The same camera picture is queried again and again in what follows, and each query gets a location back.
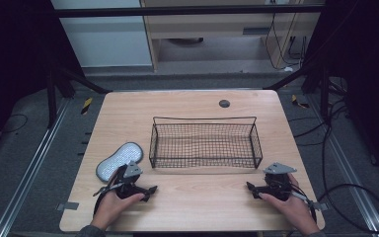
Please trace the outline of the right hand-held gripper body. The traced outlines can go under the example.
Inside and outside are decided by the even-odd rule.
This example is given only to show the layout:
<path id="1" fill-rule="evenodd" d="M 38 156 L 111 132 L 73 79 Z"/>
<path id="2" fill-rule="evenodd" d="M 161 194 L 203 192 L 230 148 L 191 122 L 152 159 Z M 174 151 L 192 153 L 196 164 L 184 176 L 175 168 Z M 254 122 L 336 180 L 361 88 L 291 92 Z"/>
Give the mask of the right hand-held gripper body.
<path id="1" fill-rule="evenodd" d="M 288 200 L 291 194 L 291 183 L 288 175 L 296 172 L 295 168 L 274 162 L 264 168 L 267 193 L 279 200 Z"/>

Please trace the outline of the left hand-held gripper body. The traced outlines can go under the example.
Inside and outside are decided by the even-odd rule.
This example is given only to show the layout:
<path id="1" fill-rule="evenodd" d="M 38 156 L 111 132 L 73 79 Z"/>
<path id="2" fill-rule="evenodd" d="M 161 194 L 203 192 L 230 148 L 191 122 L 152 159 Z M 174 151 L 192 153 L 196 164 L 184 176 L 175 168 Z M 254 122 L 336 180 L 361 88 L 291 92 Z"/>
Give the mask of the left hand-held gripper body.
<path id="1" fill-rule="evenodd" d="M 124 199 L 136 194 L 146 194 L 143 188 L 135 185 L 141 174 L 142 171 L 135 162 L 120 166 L 114 172 L 114 190 L 117 196 Z"/>

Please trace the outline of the black wire mesh basket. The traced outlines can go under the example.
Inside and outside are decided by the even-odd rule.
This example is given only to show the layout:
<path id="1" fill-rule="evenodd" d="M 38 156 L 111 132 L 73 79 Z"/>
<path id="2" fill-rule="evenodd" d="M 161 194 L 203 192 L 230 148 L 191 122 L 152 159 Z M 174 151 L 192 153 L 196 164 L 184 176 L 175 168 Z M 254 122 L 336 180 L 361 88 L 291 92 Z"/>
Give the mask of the black wire mesh basket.
<path id="1" fill-rule="evenodd" d="M 263 152 L 256 117 L 153 117 L 149 160 L 153 168 L 257 169 Z"/>

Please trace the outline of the person's left hand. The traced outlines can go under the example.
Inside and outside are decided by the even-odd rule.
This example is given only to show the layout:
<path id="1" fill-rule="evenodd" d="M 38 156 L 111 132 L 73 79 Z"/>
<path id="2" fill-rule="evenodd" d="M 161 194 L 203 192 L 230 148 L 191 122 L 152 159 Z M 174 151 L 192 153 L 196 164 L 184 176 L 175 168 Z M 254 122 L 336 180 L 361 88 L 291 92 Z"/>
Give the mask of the person's left hand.
<path id="1" fill-rule="evenodd" d="M 101 230 L 107 230 L 109 226 L 119 219 L 123 211 L 143 198 L 144 194 L 136 194 L 121 199 L 114 191 L 106 193 L 100 202 L 97 212 L 93 216 L 91 225 Z"/>

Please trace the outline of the person's right hand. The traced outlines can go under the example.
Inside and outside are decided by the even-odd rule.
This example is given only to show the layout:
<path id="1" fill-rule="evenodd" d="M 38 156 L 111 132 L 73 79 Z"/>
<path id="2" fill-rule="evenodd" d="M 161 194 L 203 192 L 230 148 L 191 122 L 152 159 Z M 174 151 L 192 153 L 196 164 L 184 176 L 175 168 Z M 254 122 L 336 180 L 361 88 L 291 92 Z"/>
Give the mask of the person's right hand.
<path id="1" fill-rule="evenodd" d="M 260 194 L 260 197 L 282 213 L 304 237 L 311 237 L 320 232 L 308 205 L 301 198 L 290 196 L 288 200 L 282 201 L 269 194 Z"/>

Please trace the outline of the grey tape strip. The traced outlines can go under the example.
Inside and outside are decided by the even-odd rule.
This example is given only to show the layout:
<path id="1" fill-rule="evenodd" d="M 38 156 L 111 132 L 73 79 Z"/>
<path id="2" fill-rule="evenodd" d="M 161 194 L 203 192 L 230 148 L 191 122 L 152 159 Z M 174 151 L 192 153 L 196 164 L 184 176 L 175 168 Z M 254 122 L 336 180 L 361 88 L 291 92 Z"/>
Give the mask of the grey tape strip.
<path id="1" fill-rule="evenodd" d="M 70 201 L 67 201 L 67 202 L 64 202 L 64 203 L 59 203 L 56 207 L 56 209 L 58 211 L 64 211 L 66 209 L 70 209 L 70 210 L 76 210 L 79 206 L 79 203 L 78 202 L 70 202 Z"/>

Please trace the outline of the yellow black floor tape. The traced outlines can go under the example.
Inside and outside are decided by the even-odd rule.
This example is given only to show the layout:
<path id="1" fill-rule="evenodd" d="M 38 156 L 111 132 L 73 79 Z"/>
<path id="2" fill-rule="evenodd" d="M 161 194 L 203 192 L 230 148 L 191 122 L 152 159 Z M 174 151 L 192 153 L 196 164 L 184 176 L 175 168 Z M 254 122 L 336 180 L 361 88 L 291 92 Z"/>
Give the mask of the yellow black floor tape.
<path id="1" fill-rule="evenodd" d="M 309 109 L 309 103 L 305 95 L 292 95 L 291 96 L 291 103 L 294 106 L 303 108 L 303 109 Z"/>
<path id="2" fill-rule="evenodd" d="M 85 115 L 87 111 L 89 110 L 91 104 L 92 104 L 93 98 L 89 97 L 85 100 L 84 105 L 81 109 L 81 115 Z"/>

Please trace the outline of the black metal stand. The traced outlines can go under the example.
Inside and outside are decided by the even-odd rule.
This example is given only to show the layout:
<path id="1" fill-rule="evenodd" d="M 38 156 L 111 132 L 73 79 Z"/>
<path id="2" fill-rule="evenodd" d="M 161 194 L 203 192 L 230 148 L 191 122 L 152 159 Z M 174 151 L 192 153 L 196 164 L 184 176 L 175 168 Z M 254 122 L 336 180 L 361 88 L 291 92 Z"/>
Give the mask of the black metal stand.
<path id="1" fill-rule="evenodd" d="M 72 98 L 75 90 L 70 83 L 73 80 L 99 94 L 107 94 L 110 90 L 100 87 L 71 70 L 63 67 L 52 67 L 46 72 L 46 91 L 48 104 L 48 128 L 51 128 L 57 119 L 57 105 L 55 90 L 58 89 L 63 98 Z"/>
<path id="2" fill-rule="evenodd" d="M 308 62 L 297 71 L 286 76 L 282 80 L 265 87 L 265 90 L 277 91 L 283 86 L 304 76 L 305 80 L 301 90 L 305 94 L 314 93 L 320 89 L 320 115 L 326 119 L 329 116 L 329 66 L 325 62 Z"/>

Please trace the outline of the black curtain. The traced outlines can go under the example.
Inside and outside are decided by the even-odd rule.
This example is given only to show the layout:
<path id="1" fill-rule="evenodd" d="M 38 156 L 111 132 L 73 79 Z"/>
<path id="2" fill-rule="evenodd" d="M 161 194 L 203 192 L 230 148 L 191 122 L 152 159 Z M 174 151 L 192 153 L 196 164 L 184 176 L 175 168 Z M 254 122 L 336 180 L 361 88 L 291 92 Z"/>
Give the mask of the black curtain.
<path id="1" fill-rule="evenodd" d="M 61 66 L 83 74 L 60 20 L 38 14 L 52 9 L 51 0 L 0 0 L 0 132 L 21 98 L 46 87 L 33 32 L 44 37 Z"/>
<path id="2" fill-rule="evenodd" d="M 347 83 L 347 102 L 379 161 L 379 0 L 326 0 L 306 59 L 322 55 Z"/>

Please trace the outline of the white cabinet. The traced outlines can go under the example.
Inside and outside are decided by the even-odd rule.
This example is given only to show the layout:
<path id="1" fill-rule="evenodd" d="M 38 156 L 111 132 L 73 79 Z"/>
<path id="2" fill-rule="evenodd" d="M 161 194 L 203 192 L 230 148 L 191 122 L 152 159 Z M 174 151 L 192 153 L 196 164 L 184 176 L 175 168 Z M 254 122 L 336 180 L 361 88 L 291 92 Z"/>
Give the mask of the white cabinet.
<path id="1" fill-rule="evenodd" d="M 139 8 L 139 0 L 51 0 L 56 10 Z M 62 18 L 61 24 L 84 68 L 151 66 L 143 18 Z"/>

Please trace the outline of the light wooden desk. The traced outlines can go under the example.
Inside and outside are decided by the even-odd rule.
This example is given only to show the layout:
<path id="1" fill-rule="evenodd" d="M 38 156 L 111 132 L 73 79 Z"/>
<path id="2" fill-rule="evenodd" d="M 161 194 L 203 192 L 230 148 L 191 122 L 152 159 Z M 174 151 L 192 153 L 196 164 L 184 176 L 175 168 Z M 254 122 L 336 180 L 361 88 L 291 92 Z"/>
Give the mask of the light wooden desk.
<path id="1" fill-rule="evenodd" d="M 145 7 L 180 7 L 209 5 L 306 5 L 324 0 L 139 0 Z M 283 63 L 292 38 L 313 34 L 318 13 L 268 13 L 224 15 L 145 16 L 143 18 L 151 59 L 158 65 L 160 45 L 167 39 L 209 37 L 260 37 L 273 66 Z"/>

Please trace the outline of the aluminium floor rail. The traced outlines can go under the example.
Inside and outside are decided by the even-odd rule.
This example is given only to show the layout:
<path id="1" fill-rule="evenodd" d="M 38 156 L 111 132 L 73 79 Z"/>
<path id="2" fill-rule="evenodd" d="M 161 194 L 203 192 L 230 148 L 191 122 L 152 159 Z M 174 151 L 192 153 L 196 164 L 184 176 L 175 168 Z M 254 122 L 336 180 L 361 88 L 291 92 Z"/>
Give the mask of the aluminium floor rail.
<path id="1" fill-rule="evenodd" d="M 0 217 L 0 237 L 7 237 L 13 223 L 15 222 L 26 198 L 31 189 L 33 182 L 38 174 L 42 162 L 44 161 L 47 152 L 53 142 L 53 139 L 63 122 L 66 111 L 71 104 L 70 99 L 62 99 L 60 106 L 56 110 L 56 118 L 53 124 L 45 131 L 43 138 L 38 145 L 38 148 L 24 174 L 18 184 L 11 200 L 9 201 L 5 211 Z"/>
<path id="2" fill-rule="evenodd" d="M 379 212 L 376 209 L 376 206 L 371 200 L 371 193 L 362 186 L 358 176 L 350 166 L 347 161 L 341 146 L 332 134 L 332 114 L 329 113 L 327 118 L 323 118 L 320 115 L 318 108 L 318 101 L 313 96 L 307 96 L 310 108 L 316 114 L 318 121 L 323 125 L 322 130 L 324 131 L 324 139 L 322 143 L 322 178 L 324 193 L 322 197 L 325 198 L 328 203 L 331 205 L 332 209 L 342 218 L 344 221 L 348 222 L 357 229 L 360 229 L 363 232 L 371 234 L 372 237 L 379 237 Z M 327 155 L 326 151 L 330 150 L 333 159 L 338 164 L 341 175 L 344 178 L 343 184 L 334 185 L 329 188 L 327 185 L 327 171 L 326 171 L 326 162 Z M 341 209 L 336 206 L 332 198 L 332 194 L 339 189 L 348 189 L 351 193 L 355 205 L 357 206 L 359 213 L 361 214 L 365 227 L 359 227 L 357 223 L 349 221 L 345 218 L 345 214 L 341 212 Z"/>

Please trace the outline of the black horizontal frame bar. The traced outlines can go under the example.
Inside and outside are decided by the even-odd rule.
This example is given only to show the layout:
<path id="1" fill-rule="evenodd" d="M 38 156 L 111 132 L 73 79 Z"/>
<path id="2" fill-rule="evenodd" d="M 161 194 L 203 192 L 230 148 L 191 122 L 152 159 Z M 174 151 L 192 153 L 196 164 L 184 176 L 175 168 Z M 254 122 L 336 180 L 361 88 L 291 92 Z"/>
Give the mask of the black horizontal frame bar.
<path id="1" fill-rule="evenodd" d="M 180 6 L 145 8 L 61 9 L 51 15 L 58 18 L 134 17 L 134 16 L 179 16 L 223 14 L 268 14 L 268 13 L 318 13 L 325 4 L 312 5 L 234 5 L 234 6 Z"/>

